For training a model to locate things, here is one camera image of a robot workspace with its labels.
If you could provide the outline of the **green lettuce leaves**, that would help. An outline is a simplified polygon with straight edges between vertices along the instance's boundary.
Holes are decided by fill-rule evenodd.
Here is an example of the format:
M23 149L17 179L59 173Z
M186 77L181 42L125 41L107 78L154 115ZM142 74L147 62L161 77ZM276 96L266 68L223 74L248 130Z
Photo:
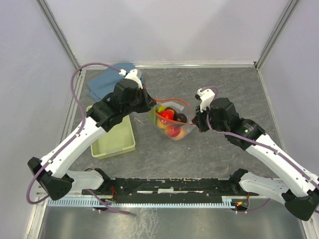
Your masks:
M154 124L154 125L157 124L157 119L158 119L158 117L157 117L157 114L156 114L156 111L155 111L155 110L149 111L147 116L148 116L149 121L150 121L152 124Z

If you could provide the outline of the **yellow banana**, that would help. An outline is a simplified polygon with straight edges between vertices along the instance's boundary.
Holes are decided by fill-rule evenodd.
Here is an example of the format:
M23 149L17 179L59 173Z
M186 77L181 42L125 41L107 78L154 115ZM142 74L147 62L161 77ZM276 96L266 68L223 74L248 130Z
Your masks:
M166 107L161 105L161 106L159 106L159 107L156 108L156 112L157 112L158 114L160 114L160 113L163 112L165 109L166 109Z

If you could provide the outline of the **purple eggplant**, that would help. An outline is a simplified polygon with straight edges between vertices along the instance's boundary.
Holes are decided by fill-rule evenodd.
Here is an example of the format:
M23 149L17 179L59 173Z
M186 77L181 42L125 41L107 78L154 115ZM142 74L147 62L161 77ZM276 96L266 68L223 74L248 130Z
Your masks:
M167 107L165 110L166 111L171 111L171 112L173 112L173 114L175 114L175 110L173 108L171 108L171 107Z

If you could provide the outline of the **small orange fruit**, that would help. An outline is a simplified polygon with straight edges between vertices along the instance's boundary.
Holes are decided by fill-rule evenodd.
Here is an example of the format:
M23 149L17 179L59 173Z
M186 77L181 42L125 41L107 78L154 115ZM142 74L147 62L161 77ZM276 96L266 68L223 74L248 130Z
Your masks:
M166 123L166 121L162 121L161 119L157 119L157 126L160 129L165 129L168 127L168 124Z

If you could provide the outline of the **orange peach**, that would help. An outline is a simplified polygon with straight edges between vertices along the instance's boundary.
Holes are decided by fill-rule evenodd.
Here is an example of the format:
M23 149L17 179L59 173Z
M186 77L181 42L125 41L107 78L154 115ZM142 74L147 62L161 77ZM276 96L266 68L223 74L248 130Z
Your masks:
M186 135L185 131L181 128L180 132L177 136L172 137L173 140L181 140L182 138L184 138Z

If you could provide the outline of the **clear zip top bag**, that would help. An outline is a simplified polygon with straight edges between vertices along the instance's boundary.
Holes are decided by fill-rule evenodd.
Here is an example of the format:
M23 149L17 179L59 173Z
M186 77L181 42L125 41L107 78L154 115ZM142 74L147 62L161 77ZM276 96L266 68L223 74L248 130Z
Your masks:
M195 113L182 99L156 100L156 105L148 112L149 121L168 138L178 141L195 129L192 122Z

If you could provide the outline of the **red apple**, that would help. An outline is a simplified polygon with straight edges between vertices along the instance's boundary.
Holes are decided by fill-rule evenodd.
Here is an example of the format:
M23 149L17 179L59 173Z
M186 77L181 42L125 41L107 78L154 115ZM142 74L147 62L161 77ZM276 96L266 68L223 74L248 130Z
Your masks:
M164 133L168 137L177 137L181 132L181 128L175 125L169 125L165 130Z

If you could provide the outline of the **red pepper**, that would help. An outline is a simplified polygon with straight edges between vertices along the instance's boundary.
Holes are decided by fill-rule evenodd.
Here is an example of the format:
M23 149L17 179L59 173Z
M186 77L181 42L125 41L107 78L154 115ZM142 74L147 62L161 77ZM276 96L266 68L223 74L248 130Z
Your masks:
M168 120L174 120L174 115L173 112L171 111L166 111L164 110L163 112L161 112L159 114L161 117L163 117L164 119L168 119Z

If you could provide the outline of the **dark purple fruit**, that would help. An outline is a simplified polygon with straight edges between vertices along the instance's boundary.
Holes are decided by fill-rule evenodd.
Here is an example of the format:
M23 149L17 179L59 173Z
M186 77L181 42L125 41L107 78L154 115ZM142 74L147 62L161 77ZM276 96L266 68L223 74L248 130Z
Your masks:
M174 120L177 121L177 122L181 122L181 123L187 123L188 122L186 115L184 115L183 113L176 113L174 115Z

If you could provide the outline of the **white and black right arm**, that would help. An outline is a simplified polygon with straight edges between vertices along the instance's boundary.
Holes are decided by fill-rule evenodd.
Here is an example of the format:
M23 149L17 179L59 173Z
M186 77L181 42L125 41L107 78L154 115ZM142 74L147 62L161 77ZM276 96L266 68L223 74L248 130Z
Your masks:
M319 207L318 175L292 159L253 120L239 117L228 98L195 97L200 104L195 108L192 122L200 132L210 130L224 135L232 145L260 160L280 179L276 183L240 169L239 176L229 181L229 190L235 195L246 191L265 196L283 204L296 218L308 221Z

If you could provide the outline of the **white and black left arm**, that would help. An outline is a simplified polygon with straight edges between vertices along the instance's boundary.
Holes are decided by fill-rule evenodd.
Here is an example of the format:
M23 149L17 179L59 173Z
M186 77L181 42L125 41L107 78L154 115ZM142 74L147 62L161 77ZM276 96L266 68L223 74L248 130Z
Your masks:
M121 80L113 92L87 111L85 122L51 153L28 161L35 179L52 200L84 189L106 194L110 190L110 179L101 169L70 171L69 167L94 141L120 124L124 117L133 112L146 113L155 105L155 100L144 86L138 86L133 80Z

